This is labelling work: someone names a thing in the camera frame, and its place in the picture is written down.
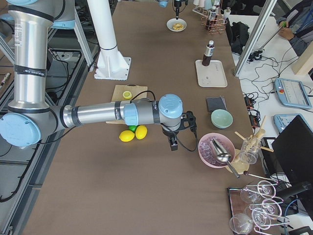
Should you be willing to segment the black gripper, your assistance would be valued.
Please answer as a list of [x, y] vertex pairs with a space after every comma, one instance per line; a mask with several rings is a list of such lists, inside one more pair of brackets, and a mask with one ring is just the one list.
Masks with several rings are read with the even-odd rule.
[[162, 131], [165, 136], [167, 136], [171, 151], [177, 151], [178, 149], [178, 137], [179, 131], [189, 129], [195, 136], [197, 140], [197, 124], [196, 117], [192, 111], [187, 111], [182, 113], [181, 117], [178, 118], [178, 123], [170, 124], [162, 123]]
[[179, 7], [182, 6], [182, 3], [185, 3], [185, 5], [188, 5], [188, 0], [174, 0], [174, 7], [175, 7], [175, 13], [176, 13], [176, 20], [179, 19]]

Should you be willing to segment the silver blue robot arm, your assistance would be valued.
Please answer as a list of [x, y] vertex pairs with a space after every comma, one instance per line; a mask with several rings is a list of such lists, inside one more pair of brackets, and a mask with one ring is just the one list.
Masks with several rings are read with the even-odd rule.
[[[158, 4], [160, 7], [167, 7], [168, 5], [168, 0], [157, 0]], [[172, 0], [172, 8], [176, 14], [176, 20], [179, 19], [179, 14], [181, 11], [185, 9], [185, 7], [188, 5], [188, 0]]]
[[0, 134], [11, 145], [45, 144], [46, 137], [89, 123], [123, 120], [129, 126], [160, 124], [172, 150], [178, 133], [197, 131], [192, 112], [183, 111], [181, 99], [166, 94], [160, 100], [142, 98], [88, 106], [50, 106], [45, 101], [47, 34], [51, 27], [75, 27], [72, 0], [10, 0], [8, 12], [15, 23], [14, 99], [0, 119]]

